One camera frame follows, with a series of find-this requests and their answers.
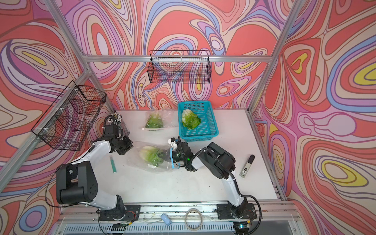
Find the small clear bag pink seal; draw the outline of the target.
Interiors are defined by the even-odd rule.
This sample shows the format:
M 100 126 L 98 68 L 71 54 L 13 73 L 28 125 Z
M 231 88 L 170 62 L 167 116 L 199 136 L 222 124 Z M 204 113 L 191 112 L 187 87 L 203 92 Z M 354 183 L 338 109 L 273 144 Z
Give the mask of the small clear bag pink seal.
M 142 126 L 142 130 L 157 131 L 170 128 L 176 128 L 173 110 L 161 109 L 146 113 L 146 122 Z

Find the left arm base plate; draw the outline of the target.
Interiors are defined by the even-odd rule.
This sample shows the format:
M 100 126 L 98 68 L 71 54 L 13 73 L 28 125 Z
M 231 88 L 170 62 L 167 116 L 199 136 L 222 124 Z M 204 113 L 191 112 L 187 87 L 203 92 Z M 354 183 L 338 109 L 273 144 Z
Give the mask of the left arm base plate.
M 99 221 L 128 221 L 134 222 L 139 219 L 141 205 L 125 205 L 124 210 L 118 210 L 117 208 L 100 211 Z

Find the clear zip-top bag blue seal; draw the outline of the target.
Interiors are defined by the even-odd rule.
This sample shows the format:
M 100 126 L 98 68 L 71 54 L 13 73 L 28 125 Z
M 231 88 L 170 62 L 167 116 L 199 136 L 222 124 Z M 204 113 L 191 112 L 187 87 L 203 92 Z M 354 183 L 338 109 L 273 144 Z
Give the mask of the clear zip-top bag blue seal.
M 126 163 L 148 172 L 168 172 L 177 168 L 174 166 L 171 154 L 172 150 L 169 146 L 134 142 L 133 147 L 126 153 Z

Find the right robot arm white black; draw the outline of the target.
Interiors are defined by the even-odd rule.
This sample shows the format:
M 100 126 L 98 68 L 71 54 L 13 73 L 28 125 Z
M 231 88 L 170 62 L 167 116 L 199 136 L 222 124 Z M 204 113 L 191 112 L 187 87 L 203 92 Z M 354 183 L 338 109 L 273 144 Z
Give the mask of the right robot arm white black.
M 172 138 L 169 140 L 170 158 L 174 164 L 182 163 L 190 172 L 203 167 L 207 168 L 216 178 L 220 179 L 227 195 L 227 204 L 219 204 L 223 209 L 217 209 L 218 217 L 236 219 L 249 218 L 254 220 L 262 216 L 262 211 L 256 212 L 255 205 L 248 202 L 248 198 L 257 200 L 253 196 L 242 195 L 235 178 L 235 158 L 215 143 L 200 149 L 193 154 L 186 142 Z

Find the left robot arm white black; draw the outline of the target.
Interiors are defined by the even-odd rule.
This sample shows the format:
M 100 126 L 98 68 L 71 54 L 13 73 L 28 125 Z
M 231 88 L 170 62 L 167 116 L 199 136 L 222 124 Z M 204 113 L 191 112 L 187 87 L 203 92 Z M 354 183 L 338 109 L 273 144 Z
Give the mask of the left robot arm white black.
M 57 170 L 57 202 L 69 206 L 85 204 L 99 209 L 107 220 L 123 220 L 126 208 L 122 197 L 99 188 L 94 168 L 110 153 L 125 155 L 132 147 L 120 125 L 106 125 L 103 135 L 83 155 Z

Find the chinese cabbage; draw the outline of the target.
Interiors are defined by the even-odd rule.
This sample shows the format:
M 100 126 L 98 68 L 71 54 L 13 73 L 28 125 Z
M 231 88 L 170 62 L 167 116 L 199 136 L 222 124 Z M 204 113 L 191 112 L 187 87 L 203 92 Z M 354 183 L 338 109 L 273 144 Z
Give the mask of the chinese cabbage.
M 201 119 L 190 109 L 182 112 L 182 124 L 189 130 L 197 128 L 201 124 Z
M 165 153 L 163 150 L 154 146 L 145 146 L 139 151 L 139 156 L 148 164 L 159 166 L 164 162 Z

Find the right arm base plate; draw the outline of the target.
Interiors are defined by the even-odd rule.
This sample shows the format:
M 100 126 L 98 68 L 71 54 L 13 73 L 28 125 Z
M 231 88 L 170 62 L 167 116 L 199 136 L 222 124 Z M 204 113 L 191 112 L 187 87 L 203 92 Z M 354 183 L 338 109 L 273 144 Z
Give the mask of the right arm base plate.
M 240 219 L 240 220 L 255 220 L 258 218 L 257 211 L 254 204 L 247 204 L 246 206 L 234 207 L 231 204 L 217 204 L 215 210 L 218 219 Z

